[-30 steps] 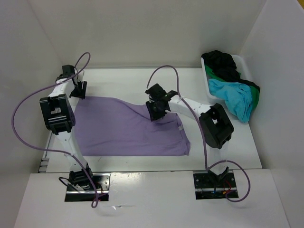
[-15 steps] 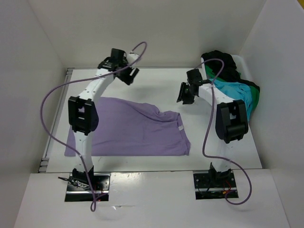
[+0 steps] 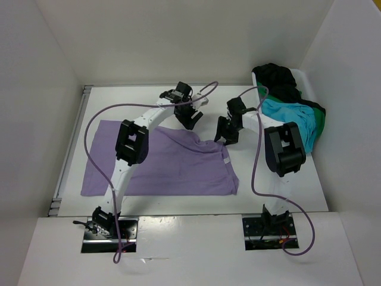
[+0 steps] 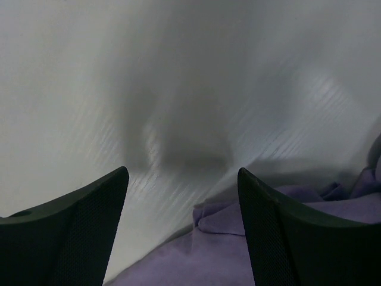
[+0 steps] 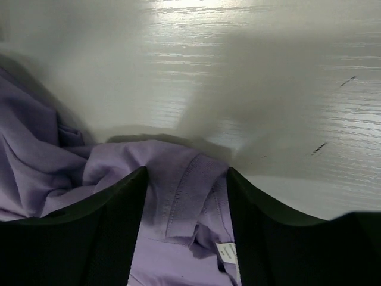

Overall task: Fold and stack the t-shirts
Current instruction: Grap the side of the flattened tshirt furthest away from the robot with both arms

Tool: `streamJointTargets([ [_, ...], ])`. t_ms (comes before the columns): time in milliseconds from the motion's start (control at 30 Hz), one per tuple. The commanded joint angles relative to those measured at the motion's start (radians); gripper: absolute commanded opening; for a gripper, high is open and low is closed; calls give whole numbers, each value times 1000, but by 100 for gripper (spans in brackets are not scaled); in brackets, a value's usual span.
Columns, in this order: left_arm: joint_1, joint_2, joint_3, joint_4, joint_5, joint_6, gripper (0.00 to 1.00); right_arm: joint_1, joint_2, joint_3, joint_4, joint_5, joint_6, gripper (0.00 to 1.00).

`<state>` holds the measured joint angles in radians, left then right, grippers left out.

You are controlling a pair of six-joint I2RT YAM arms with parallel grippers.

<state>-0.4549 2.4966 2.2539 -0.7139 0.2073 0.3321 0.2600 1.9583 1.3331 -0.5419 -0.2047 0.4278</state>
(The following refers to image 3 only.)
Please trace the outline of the purple t shirt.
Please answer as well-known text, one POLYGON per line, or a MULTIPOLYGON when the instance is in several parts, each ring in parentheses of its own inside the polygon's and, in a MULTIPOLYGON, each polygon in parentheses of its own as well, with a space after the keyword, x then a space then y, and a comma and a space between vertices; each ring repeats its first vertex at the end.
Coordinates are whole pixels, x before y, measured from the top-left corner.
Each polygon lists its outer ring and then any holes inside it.
MULTIPOLYGON (((110 178, 121 122, 101 120, 90 156, 110 178)), ((80 195, 104 196, 107 181, 88 160, 80 195)), ((238 193, 239 179, 227 148, 202 141, 196 133, 157 127, 149 134, 149 153, 133 172, 125 196, 226 196, 238 193)))

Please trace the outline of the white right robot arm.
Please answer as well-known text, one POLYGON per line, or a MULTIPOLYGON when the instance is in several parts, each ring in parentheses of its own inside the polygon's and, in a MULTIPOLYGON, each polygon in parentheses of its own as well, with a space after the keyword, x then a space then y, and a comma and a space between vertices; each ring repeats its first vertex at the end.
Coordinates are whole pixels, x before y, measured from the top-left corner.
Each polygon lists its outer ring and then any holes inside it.
POLYGON ((215 142, 224 139, 224 145, 238 143, 242 129, 258 134, 251 178, 252 192, 266 200, 261 214, 261 227, 267 234, 275 234, 289 220, 291 182, 306 161, 298 125, 295 122, 281 123, 260 113, 260 108, 246 107, 241 97, 227 102, 227 116, 217 121, 215 142), (268 169, 273 178, 266 193, 255 189, 255 175, 261 147, 268 169))

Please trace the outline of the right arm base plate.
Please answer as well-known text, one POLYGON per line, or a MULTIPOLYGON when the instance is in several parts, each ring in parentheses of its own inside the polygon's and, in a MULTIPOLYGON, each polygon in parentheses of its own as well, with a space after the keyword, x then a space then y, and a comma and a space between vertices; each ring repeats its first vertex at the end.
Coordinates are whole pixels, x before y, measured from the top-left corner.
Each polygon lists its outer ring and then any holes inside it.
POLYGON ((260 214, 242 216, 245 250, 278 250, 299 248, 292 216, 280 226, 265 228, 260 214))

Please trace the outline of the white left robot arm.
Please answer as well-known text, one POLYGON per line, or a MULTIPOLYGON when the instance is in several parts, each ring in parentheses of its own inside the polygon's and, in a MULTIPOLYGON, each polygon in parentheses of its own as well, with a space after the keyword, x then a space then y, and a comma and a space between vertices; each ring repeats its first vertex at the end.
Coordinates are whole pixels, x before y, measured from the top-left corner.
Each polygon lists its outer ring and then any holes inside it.
POLYGON ((175 89, 163 92, 153 105, 133 104, 134 107, 147 107, 148 110, 136 119, 123 120, 120 124, 115 143, 115 167, 110 178, 85 149, 89 161, 108 183, 105 202, 93 211, 88 230, 105 238, 117 235, 124 193, 133 172, 148 155, 150 131, 171 116, 175 116, 183 127, 192 130, 203 116, 199 109, 207 104, 206 95, 200 92, 193 94, 192 88, 183 82, 179 82, 175 89))

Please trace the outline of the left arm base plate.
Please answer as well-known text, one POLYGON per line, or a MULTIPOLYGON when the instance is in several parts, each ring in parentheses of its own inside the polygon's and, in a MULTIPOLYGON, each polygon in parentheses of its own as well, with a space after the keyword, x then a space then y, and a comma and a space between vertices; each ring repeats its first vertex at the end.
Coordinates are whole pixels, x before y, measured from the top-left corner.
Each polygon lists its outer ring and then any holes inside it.
MULTIPOLYGON (((95 233, 92 219, 87 218, 88 226, 83 234, 81 253, 115 253, 118 249, 118 237, 115 232, 105 235, 101 231, 95 233)), ((135 253, 137 247, 138 218, 122 217, 119 220, 122 253, 135 253)))

